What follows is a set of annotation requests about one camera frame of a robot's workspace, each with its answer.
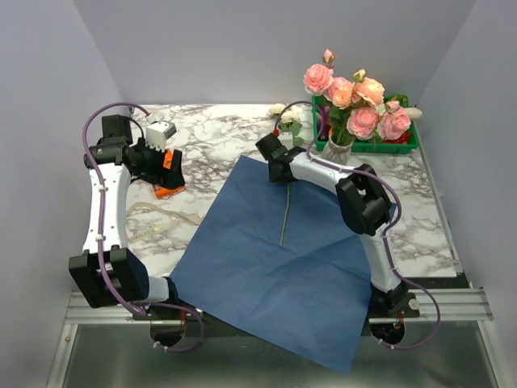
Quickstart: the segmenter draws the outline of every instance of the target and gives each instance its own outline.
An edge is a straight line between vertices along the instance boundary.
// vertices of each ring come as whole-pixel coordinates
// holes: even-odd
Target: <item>pink flower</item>
[[[401,108],[401,104],[398,101],[388,101],[386,103],[386,112],[395,113]]]
[[[331,63],[334,60],[334,54],[329,50],[325,50],[323,53],[323,62],[324,63]]]
[[[326,99],[328,99],[329,101],[332,101],[336,90],[341,86],[348,86],[348,85],[350,85],[350,87],[353,86],[352,82],[348,81],[346,78],[343,78],[343,77],[334,78],[332,85],[330,85],[330,87],[326,91],[323,92],[323,95],[325,96]]]
[[[332,104],[338,107],[339,109],[348,108],[352,101],[353,89],[353,83],[343,83],[338,89],[334,91],[334,96],[332,97]]]
[[[380,82],[364,77],[364,81],[356,83],[352,101],[357,103],[364,99],[373,105],[381,105],[384,101],[384,92],[385,89]]]
[[[333,73],[332,69],[321,63],[310,66],[304,75],[305,90],[312,95],[322,95],[332,85],[334,81]]]
[[[397,140],[408,130],[411,120],[404,109],[398,109],[395,113],[387,113],[383,116],[377,132],[383,140]]]
[[[377,110],[373,107],[354,109],[348,117],[348,132],[360,140],[371,139],[378,119]]]

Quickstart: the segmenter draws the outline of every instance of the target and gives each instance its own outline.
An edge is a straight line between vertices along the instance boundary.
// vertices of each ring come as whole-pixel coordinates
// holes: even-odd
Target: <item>marble table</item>
[[[149,202],[167,211],[190,215],[186,219],[143,207],[128,215],[129,247],[151,276],[168,276],[172,272],[196,231],[196,219],[206,215],[239,156],[261,159],[254,144],[272,130],[274,121],[269,118],[269,107],[264,104],[146,106],[157,118],[176,124],[178,132],[168,146],[183,151],[187,186],[175,196],[158,200],[151,185],[136,181],[128,190],[128,207],[135,202]],[[312,136],[309,109],[295,109],[302,119],[301,136],[308,141]],[[145,124],[140,112],[135,112],[134,117]],[[391,232],[393,253],[401,273],[455,276],[451,248],[420,151],[407,155],[352,154],[348,164],[362,163],[372,165],[401,197],[402,219]],[[176,218],[172,227],[171,218]],[[153,228],[153,233],[144,233]],[[139,234],[145,236],[134,239]]]

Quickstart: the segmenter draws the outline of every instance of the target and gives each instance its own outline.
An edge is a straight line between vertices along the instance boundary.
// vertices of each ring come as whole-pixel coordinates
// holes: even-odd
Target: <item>green plastic crate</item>
[[[313,95],[313,103],[320,103],[320,96]],[[313,108],[313,129],[314,136],[317,136],[319,128],[317,128],[316,108]],[[357,140],[352,146],[352,152],[366,152],[370,154],[408,154],[411,150],[420,146],[418,140],[417,129],[414,126],[414,122],[411,121],[411,126],[407,130],[408,133],[412,133],[413,136],[408,139],[407,144],[391,144],[391,143],[376,143],[373,144],[370,141]],[[326,141],[319,141],[316,139],[316,150],[322,151]]]

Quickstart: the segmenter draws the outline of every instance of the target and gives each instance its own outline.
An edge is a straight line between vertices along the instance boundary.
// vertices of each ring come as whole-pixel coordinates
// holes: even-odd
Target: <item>gray wall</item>
[[[473,0],[74,0],[125,99],[264,103],[306,98],[324,49],[418,101]]]
[[[0,386],[45,386],[90,208],[81,129],[119,100],[70,0],[0,12]]]
[[[422,97],[419,125],[461,262],[517,365],[517,2],[478,0]],[[517,382],[516,369],[514,380]]]

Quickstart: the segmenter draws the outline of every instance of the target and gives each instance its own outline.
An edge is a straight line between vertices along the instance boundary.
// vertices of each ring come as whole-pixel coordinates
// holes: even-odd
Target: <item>blue cloth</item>
[[[349,374],[371,296],[370,268],[336,195],[268,181],[240,157],[171,274],[183,301],[263,340]]]

